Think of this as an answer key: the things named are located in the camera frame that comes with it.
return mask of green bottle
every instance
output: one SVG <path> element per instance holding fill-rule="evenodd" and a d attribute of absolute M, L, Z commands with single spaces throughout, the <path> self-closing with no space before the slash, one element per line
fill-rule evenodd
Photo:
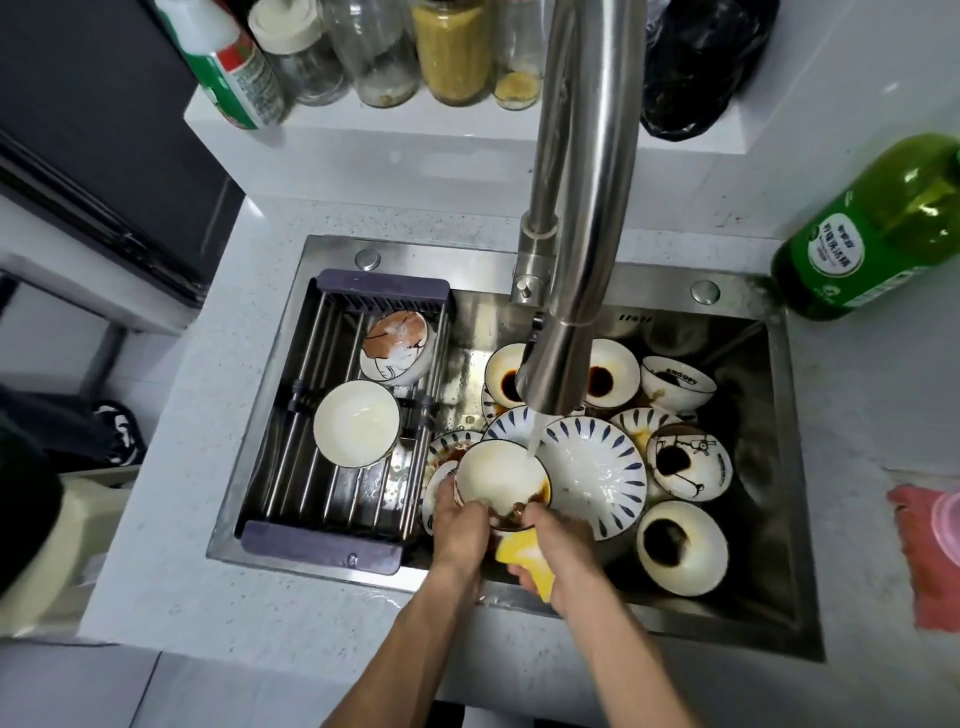
<path fill-rule="evenodd" d="M 960 253 L 960 141 L 890 147 L 774 256 L 787 305 L 832 321 Z"/>

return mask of ceramic bowl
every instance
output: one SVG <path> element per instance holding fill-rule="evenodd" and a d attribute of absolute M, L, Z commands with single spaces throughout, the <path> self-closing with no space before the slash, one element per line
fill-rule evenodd
<path fill-rule="evenodd" d="M 621 412 L 611 422 L 630 435 L 636 449 L 645 459 L 650 436 L 661 427 L 679 425 L 683 420 L 659 407 L 635 407 Z"/>
<path fill-rule="evenodd" d="M 727 573 L 727 539 L 705 511 L 680 500 L 655 505 L 640 519 L 636 553 L 650 577 L 666 591 L 700 596 Z"/>
<path fill-rule="evenodd" d="M 313 436 L 341 468 L 365 468 L 386 457 L 400 432 L 400 407 L 389 390 L 355 379 L 334 388 L 317 407 Z"/>
<path fill-rule="evenodd" d="M 474 445 L 460 461 L 456 481 L 457 501 L 488 504 L 491 526 L 499 531 L 521 531 L 522 506 L 531 502 L 549 505 L 550 477 L 537 457 L 526 448 L 505 440 Z"/>
<path fill-rule="evenodd" d="M 717 391 L 709 376 L 665 356 L 644 357 L 640 384 L 651 404 L 674 414 L 702 407 Z"/>
<path fill-rule="evenodd" d="M 517 407 L 523 404 L 516 390 L 516 372 L 523 360 L 526 344 L 508 344 L 493 352 L 484 371 L 484 384 L 493 401 L 502 407 Z"/>
<path fill-rule="evenodd" d="M 667 425 L 647 443 L 647 464 L 671 496 L 704 502 L 723 495 L 733 464 L 719 440 L 692 425 Z"/>
<path fill-rule="evenodd" d="M 416 311 L 397 311 L 371 327 L 360 350 L 360 371 L 387 387 L 416 384 L 430 369 L 437 334 Z"/>
<path fill-rule="evenodd" d="M 622 407 L 640 386 L 640 365 L 623 344 L 594 339 L 590 348 L 587 404 L 598 409 Z"/>
<path fill-rule="evenodd" d="M 647 472 L 622 430 L 594 417 L 566 417 L 547 426 L 537 455 L 550 473 L 553 507 L 587 521 L 596 542 L 639 520 Z"/>

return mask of hand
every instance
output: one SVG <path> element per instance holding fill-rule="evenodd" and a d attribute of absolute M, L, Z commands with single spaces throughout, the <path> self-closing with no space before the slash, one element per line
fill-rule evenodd
<path fill-rule="evenodd" d="M 556 576 L 550 604 L 566 618 L 572 596 L 583 590 L 584 583 L 592 577 L 606 578 L 593 556 L 593 529 L 586 521 L 551 512 L 540 503 L 523 509 L 523 524 L 537 529 L 540 551 Z M 519 578 L 521 587 L 538 593 L 527 569 L 515 564 L 507 569 Z"/>
<path fill-rule="evenodd" d="M 453 476 L 446 478 L 437 490 L 430 570 L 446 570 L 476 593 L 480 586 L 480 562 L 487 553 L 489 540 L 487 507 L 475 500 L 461 508 L 453 497 Z"/>

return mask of purple rack handle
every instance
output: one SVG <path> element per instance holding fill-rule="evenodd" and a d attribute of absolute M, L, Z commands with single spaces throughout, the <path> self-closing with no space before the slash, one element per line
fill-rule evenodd
<path fill-rule="evenodd" d="M 322 567 L 343 567 L 395 574 L 403 547 L 339 533 L 322 533 L 279 523 L 249 521 L 240 536 L 248 553 L 301 561 Z"/>

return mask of jar lid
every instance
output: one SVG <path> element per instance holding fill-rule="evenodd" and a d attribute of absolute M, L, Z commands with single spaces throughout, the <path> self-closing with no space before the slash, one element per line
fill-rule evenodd
<path fill-rule="evenodd" d="M 324 35 L 317 0 L 258 0 L 247 20 L 260 47 L 278 56 L 309 48 Z"/>

